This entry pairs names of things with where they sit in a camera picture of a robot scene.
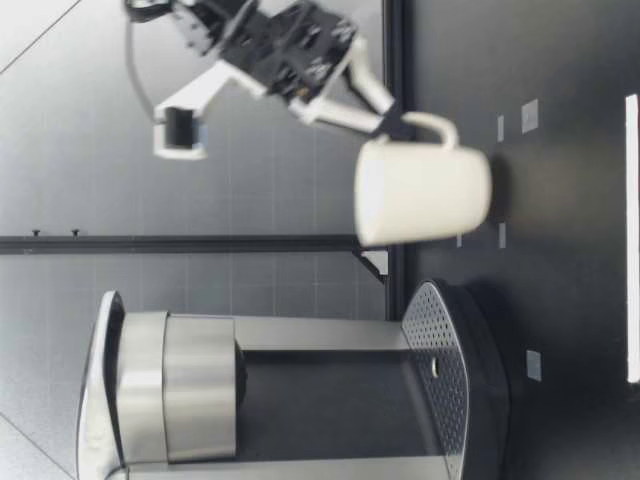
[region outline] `dark table surface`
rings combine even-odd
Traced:
[[[640,2],[410,3],[415,106],[455,120],[462,142],[491,157],[496,198],[462,248],[409,249],[409,290],[427,278],[467,285],[487,316],[514,400],[505,478],[638,479],[625,97],[640,93]],[[539,127],[523,134],[534,99]],[[542,382],[526,378],[526,350],[542,354]]]

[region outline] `black cable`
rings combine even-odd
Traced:
[[[136,68],[136,59],[135,52],[133,49],[133,21],[127,20],[127,24],[125,26],[125,35],[124,35],[124,48],[125,48],[125,59],[127,65],[127,75],[129,76],[129,81],[131,82],[131,86],[133,87],[133,91],[138,97],[138,101],[140,102],[140,106],[144,113],[149,117],[149,120],[153,122],[154,117],[154,107],[151,100],[149,100],[149,96],[145,92],[145,89],[140,81],[140,77],[138,75],[138,70]]]
[[[64,17],[66,17],[67,15],[69,15],[71,13],[71,11],[76,8],[80,2],[82,2],[83,0],[76,0],[75,2],[73,2],[71,4],[71,6],[69,8],[67,8],[64,12],[62,12],[62,14],[56,18],[53,23],[51,25],[49,25],[47,28],[45,28],[42,33],[40,33],[40,35],[38,35],[36,38],[33,39],[32,42],[29,43],[29,45],[27,45],[24,49],[22,49],[20,51],[20,53],[18,53],[15,57],[13,57],[9,63],[7,65],[5,65],[2,70],[0,70],[0,76],[2,76],[7,70],[9,70],[11,67],[13,67],[18,60],[20,60],[29,50],[31,50],[36,43],[38,43],[47,33],[49,33],[51,31],[51,29],[53,27],[55,27],[58,23],[60,23],[60,21],[62,21],[62,19]]]

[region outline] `white light strip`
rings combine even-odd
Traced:
[[[640,382],[640,167],[638,96],[627,97],[627,342],[629,383]]]

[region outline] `metal cylinder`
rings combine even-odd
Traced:
[[[116,406],[125,462],[196,462],[236,452],[234,322],[127,314]]]
[[[164,413],[170,462],[236,451],[233,320],[172,315],[164,354]]]
[[[163,353],[167,313],[127,314],[120,337],[116,406],[128,463],[166,461]]]

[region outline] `black metal rail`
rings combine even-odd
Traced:
[[[410,22],[409,2],[406,0],[383,0],[384,22],[384,75],[387,88],[392,92],[403,110],[411,108],[413,100],[408,86],[410,75],[407,60],[411,34],[407,31]],[[406,249],[403,246],[389,248],[389,276],[387,277],[387,320],[400,321],[407,308],[408,298],[405,280]]]
[[[354,235],[0,237],[0,255],[359,252]]]

